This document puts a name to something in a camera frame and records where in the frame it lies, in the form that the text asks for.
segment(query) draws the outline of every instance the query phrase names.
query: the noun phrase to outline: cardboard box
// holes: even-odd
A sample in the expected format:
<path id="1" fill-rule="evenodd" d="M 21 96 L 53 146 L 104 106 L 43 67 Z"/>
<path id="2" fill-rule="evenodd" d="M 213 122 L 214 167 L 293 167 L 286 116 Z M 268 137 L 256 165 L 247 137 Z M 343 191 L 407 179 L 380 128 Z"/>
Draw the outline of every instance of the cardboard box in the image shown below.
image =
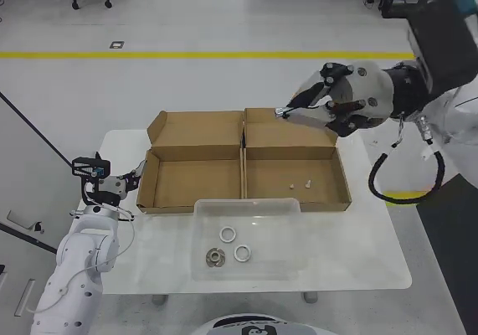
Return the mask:
<path id="1" fill-rule="evenodd" d="M 191 213 L 201 198 L 244 196 L 242 111 L 161 111 L 147 128 L 136 205 L 146 213 Z"/>
<path id="2" fill-rule="evenodd" d="M 351 197 L 337 134 L 275 119 L 274 111 L 246 109 L 244 197 L 296 198 L 304 212 L 346 210 Z"/>

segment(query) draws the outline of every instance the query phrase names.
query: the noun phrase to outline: yellow floor line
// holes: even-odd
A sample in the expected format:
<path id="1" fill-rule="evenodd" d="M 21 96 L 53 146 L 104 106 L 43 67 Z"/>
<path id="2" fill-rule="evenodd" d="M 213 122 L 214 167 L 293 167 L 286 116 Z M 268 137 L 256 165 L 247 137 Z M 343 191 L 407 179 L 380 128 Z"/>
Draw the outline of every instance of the yellow floor line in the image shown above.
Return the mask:
<path id="1" fill-rule="evenodd" d="M 417 198 L 422 195 L 425 195 L 428 191 L 414 191 L 414 192 L 389 192 L 385 193 L 386 196 L 390 198 Z M 413 204 L 391 204 L 386 201 L 386 205 L 389 207 L 392 206 L 414 206 Z"/>
<path id="2" fill-rule="evenodd" d="M 412 59 L 384 51 L 0 51 L 0 59 Z"/>

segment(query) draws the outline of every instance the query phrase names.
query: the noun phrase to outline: cardboard box lid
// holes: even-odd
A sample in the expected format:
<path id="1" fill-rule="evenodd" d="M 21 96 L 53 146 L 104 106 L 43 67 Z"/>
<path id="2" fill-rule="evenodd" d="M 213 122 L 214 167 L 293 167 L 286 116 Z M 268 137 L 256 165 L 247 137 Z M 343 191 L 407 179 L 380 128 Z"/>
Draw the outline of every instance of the cardboard box lid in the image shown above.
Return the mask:
<path id="1" fill-rule="evenodd" d="M 242 111 L 161 111 L 147 128 L 152 147 L 240 147 Z"/>
<path id="2" fill-rule="evenodd" d="M 337 134 L 276 119 L 274 108 L 247 108 L 246 147 L 334 147 Z"/>

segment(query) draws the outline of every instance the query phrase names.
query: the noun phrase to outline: clear plastic bin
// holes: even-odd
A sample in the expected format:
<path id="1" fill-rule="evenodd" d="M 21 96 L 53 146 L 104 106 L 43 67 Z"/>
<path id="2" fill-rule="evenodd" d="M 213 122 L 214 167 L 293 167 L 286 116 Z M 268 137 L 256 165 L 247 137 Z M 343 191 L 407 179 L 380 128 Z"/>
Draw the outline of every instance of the clear plastic bin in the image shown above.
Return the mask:
<path id="1" fill-rule="evenodd" d="M 293 198 L 198 200 L 194 207 L 192 276 L 195 281 L 289 280 L 306 266 L 301 243 L 300 204 Z M 231 243 L 220 237 L 223 227 L 237 233 Z M 246 262 L 234 258 L 234 250 L 247 245 Z M 222 267 L 209 267 L 212 248 L 225 253 Z"/>

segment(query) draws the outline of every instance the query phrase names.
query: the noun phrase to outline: white ring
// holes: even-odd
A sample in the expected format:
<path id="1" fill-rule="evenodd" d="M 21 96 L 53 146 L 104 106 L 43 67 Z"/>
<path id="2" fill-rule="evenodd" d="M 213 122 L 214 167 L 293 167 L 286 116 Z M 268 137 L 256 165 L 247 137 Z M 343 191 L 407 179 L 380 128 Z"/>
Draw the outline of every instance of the white ring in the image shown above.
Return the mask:
<path id="1" fill-rule="evenodd" d="M 246 249 L 246 251 L 248 251 L 248 254 L 246 255 L 246 257 L 239 258 L 239 255 L 237 255 L 237 251 L 239 251 L 240 248 L 244 248 Z M 247 245 L 239 245 L 238 247 L 235 248 L 235 259 L 238 260 L 239 262 L 248 261 L 251 256 L 252 256 L 252 250 Z"/>
<path id="2" fill-rule="evenodd" d="M 224 238 L 224 230 L 231 230 L 231 232 L 233 233 L 233 236 L 231 236 L 231 239 L 229 240 L 226 240 Z M 235 229 L 233 227 L 223 227 L 221 230 L 220 230 L 220 239 L 222 240 L 222 242 L 224 243 L 231 243 L 235 240 L 235 237 L 237 237 L 237 232 L 235 231 Z"/>

